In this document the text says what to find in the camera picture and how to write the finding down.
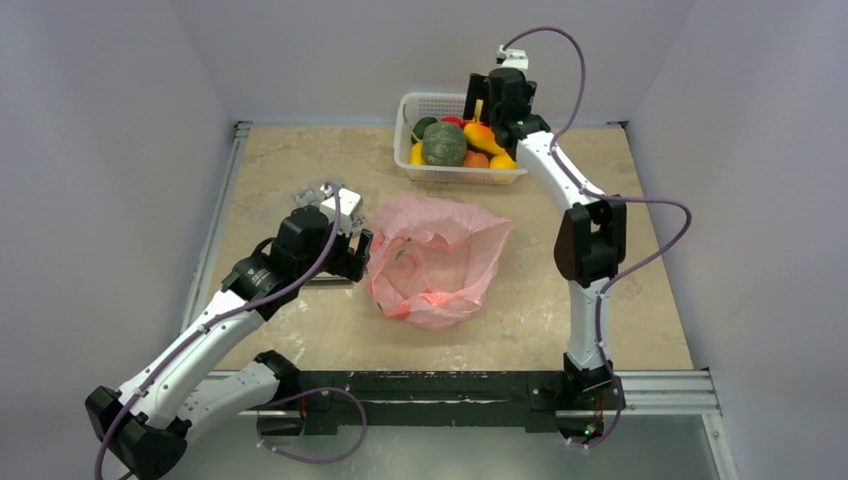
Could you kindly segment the yellow orange fake fruit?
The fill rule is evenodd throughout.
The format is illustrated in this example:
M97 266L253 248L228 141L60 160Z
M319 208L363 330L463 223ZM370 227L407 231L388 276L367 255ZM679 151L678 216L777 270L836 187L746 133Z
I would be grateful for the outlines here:
M495 155L489 161L489 168L494 170L514 170L517 168L517 163L508 154Z

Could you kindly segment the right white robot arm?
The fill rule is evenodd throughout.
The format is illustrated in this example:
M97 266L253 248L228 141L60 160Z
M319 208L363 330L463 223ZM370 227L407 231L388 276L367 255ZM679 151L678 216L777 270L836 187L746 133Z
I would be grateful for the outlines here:
M571 327L561 392L569 404L584 407L613 383L605 302L626 256L627 208L595 192L548 123L533 113L535 93L535 82L516 68L474 73L464 115L492 129L496 144L537 179L562 214L553 257L569 285Z

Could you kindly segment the fake peach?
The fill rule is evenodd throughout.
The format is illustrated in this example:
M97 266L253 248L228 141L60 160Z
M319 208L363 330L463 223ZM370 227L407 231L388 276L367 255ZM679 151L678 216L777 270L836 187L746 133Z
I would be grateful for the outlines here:
M467 150L462 160L461 166L473 169L488 169L489 158L484 153Z

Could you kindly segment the orange fake mango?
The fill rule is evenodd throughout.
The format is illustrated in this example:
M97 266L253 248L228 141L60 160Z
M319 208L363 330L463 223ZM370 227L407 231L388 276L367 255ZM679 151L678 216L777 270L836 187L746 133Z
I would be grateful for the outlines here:
M497 143L492 129L484 124L469 122L463 127L463 133L467 144L474 149L493 156L507 153L507 151Z

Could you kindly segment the pale yellow fake lemon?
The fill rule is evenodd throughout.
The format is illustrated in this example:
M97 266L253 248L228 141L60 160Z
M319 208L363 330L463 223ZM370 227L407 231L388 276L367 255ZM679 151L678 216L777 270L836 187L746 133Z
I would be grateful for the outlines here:
M485 104L484 104L483 99L477 99L475 101L474 112L473 112L473 117L472 117L472 120L473 120L474 123L481 123L482 122L484 106L485 106Z

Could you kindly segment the pink printed plastic bag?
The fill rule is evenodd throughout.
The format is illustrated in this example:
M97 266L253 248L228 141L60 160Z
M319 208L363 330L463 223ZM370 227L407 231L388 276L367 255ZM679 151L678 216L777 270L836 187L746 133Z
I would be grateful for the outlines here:
M380 312L429 330L479 311L513 222L484 207L401 195L372 223L368 290Z

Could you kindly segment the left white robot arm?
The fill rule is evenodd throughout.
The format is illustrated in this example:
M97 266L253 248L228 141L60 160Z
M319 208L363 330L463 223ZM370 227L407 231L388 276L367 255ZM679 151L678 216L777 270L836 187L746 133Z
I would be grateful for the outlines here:
M364 231L358 247L350 248L359 208L325 201L293 210L275 237L233 266L199 317L150 365L120 387L100 386L87 397L100 442L95 478L102 478L103 461L112 453L129 475L160 479L193 441L230 416L251 407L304 409L312 392L301 387L299 369L273 350L222 381L204 380L316 274L362 279L372 235Z

